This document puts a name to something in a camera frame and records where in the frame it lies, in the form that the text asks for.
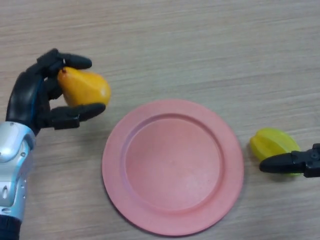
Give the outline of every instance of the wood grain surface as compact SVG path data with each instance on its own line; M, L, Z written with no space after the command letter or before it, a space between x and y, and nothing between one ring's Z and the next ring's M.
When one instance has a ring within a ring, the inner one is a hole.
M261 173L248 148L263 127L287 131L304 150L320 142L319 0L2 0L2 120L19 73L51 48L90 57L113 95L79 129L40 132L21 240L162 239L112 207L101 157L125 114L163 98L217 112L245 159L234 208L186 239L320 239L319 179Z

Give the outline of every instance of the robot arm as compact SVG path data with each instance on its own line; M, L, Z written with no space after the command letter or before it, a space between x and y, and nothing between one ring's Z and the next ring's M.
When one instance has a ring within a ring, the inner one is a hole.
M32 151L42 128L78 128L101 114L106 106L93 103L51 109L50 100L62 95L57 75L63 67L88 69L90 59L52 49L22 72L13 87L5 122L0 124L0 239L18 240L24 219L27 178Z

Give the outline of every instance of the black robotic finger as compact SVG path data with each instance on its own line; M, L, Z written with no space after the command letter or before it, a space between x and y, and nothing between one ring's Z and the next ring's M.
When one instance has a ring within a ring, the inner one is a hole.
M44 87L49 100L58 99L63 94L63 91L58 84L57 77L49 77L47 80L45 80Z
M259 168L265 173L303 173L306 178L320 177L320 144L314 144L307 151L292 151L268 157L260 163Z
M64 60L66 67L74 69L89 69L92 67L92 61L85 56L70 53L59 53L59 57Z
M42 114L38 118L40 128L54 128L55 130L73 129L80 126L80 122L92 119L106 109L103 103L92 103L75 107L59 106L53 108L49 114Z

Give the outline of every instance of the pink plate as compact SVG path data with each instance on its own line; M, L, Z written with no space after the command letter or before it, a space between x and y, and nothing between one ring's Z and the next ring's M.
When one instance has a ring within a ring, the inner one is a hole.
M217 114L168 99L140 106L116 125L105 145L102 176L130 222L182 236L228 213L241 192L244 161L235 134Z

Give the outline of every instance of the yellow pear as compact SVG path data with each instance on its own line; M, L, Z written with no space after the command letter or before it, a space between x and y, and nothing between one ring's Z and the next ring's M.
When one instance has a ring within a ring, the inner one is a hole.
M111 88L97 73L64 67L57 78L64 100L70 107L93 103L107 106L110 101Z

